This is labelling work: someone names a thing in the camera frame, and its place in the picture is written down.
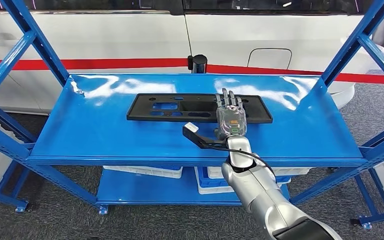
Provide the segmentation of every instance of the shelf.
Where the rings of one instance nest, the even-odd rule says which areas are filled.
[[[325,159],[321,166],[363,164],[319,77],[222,74],[73,74],[29,160],[54,165],[220,166],[226,153],[196,147],[182,135],[184,123],[131,121],[126,114],[138,93],[210,94],[222,88],[264,100],[273,123],[250,123],[246,136],[253,152],[272,163],[283,159],[286,165],[279,167],[293,167],[295,159],[301,167],[320,166],[319,159]],[[197,125],[202,135],[214,135],[216,124]],[[308,159],[307,166],[302,159]]]
[[[289,198],[286,184],[282,190]],[[199,194],[193,167],[179,179],[104,169],[96,196],[102,205],[241,205],[234,192]]]

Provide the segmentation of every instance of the robotic arm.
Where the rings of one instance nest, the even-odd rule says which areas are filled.
[[[188,122],[183,135],[202,149],[229,152],[221,166],[224,179],[233,188],[243,207],[264,228],[269,240],[342,240],[328,225],[317,221],[283,195],[272,169],[255,153],[244,136],[246,113],[240,97],[223,88],[223,99],[216,93],[217,140],[197,134],[198,127]]]

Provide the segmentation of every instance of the robot finger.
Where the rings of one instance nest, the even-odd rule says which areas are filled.
[[[223,105],[222,105],[222,99],[220,98],[220,94],[218,93],[215,94],[215,100],[217,101],[217,107],[221,108]]]
[[[239,96],[236,97],[236,101],[240,109],[244,108],[244,105],[242,104],[242,99]]]
[[[228,91],[224,87],[221,90],[223,91],[223,95],[224,95],[224,105],[230,105],[231,103],[229,102]]]
[[[229,95],[230,95],[230,101],[231,101],[232,105],[236,106],[236,100],[235,100],[235,95],[234,95],[233,91],[229,91]]]

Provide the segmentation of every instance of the red stripe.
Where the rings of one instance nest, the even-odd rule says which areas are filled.
[[[187,67],[187,58],[62,59],[68,70]],[[48,70],[42,59],[19,60],[12,70]]]
[[[207,72],[214,74],[283,74],[283,75],[321,75],[320,71],[289,70],[246,66],[207,65]],[[335,81],[366,84],[384,84],[384,75],[340,73]]]
[[[187,67],[186,58],[124,58],[124,59],[63,59],[62,64],[68,70],[86,69],[136,69]],[[41,59],[19,60],[13,70],[48,70]],[[228,66],[208,64],[208,73],[215,74],[282,74],[282,75],[321,75],[319,71],[289,70],[246,66]],[[340,82],[384,84],[384,75],[340,73],[336,78]]]

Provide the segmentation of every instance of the gray carpet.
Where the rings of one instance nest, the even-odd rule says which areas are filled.
[[[358,84],[354,99],[342,114],[356,141],[361,144],[384,129],[384,85]],[[38,133],[44,116],[15,114],[29,130]],[[64,174],[95,193],[101,167],[58,167]],[[295,177],[288,184],[291,195],[327,176],[325,168]],[[373,182],[363,179],[379,209],[384,210]],[[11,206],[0,204],[0,240],[112,240],[112,239],[262,239],[262,232],[241,207],[228,206],[116,206],[105,216],[41,179],[28,177],[21,197],[33,205],[33,211],[15,213]],[[368,214],[354,180],[349,180],[325,194],[299,206],[309,215],[329,224],[344,240],[384,239],[384,222],[372,230],[351,226],[349,218]]]

